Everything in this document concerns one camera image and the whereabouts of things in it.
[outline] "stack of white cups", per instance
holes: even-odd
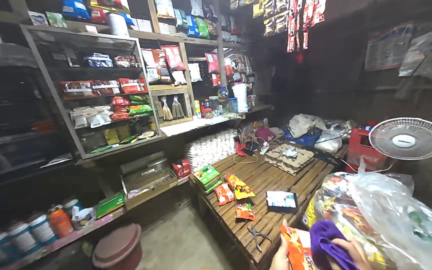
[[[236,130],[228,129],[192,141],[186,144],[184,158],[189,161],[192,171],[197,172],[236,153],[234,137],[237,135]]]

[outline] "blue crate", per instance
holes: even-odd
[[[288,130],[284,131],[284,138],[287,140],[290,140],[291,142],[295,142],[298,144],[306,145],[306,146],[315,146],[318,139],[321,137],[321,133],[318,133],[314,136],[309,135],[303,135],[299,138],[293,138],[293,135],[291,135],[291,132]]]

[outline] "hand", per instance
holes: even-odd
[[[283,225],[288,225],[286,219],[283,220]],[[291,270],[290,259],[288,258],[288,241],[282,234],[279,234],[279,236],[281,236],[281,245],[273,257],[269,270]]]
[[[354,238],[347,237],[347,241],[336,238],[333,239],[332,242],[338,245],[340,248],[348,251],[349,256],[353,258],[354,264],[356,264],[359,270],[371,270],[371,266],[369,266],[369,262],[366,259],[366,255],[364,254],[363,247]],[[331,265],[331,268],[333,270],[341,269],[338,263],[334,261],[332,258],[329,260],[329,264]]]

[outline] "orange bottle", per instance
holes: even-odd
[[[68,236],[73,232],[73,225],[68,215],[63,211],[63,206],[58,205],[49,210],[47,218],[59,238]]]

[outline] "pliers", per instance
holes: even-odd
[[[252,233],[252,237],[253,237],[253,239],[254,239],[254,243],[256,244],[256,248],[258,249],[258,251],[259,251],[260,253],[262,253],[263,251],[261,250],[261,247],[260,247],[259,244],[258,244],[258,239],[257,239],[258,236],[262,236],[263,238],[268,239],[269,242],[273,242],[273,241],[271,240],[271,238],[269,238],[269,236],[268,236],[267,234],[260,233],[260,232],[257,231],[255,228],[253,228],[251,225],[248,226],[248,231],[249,231],[250,233]]]

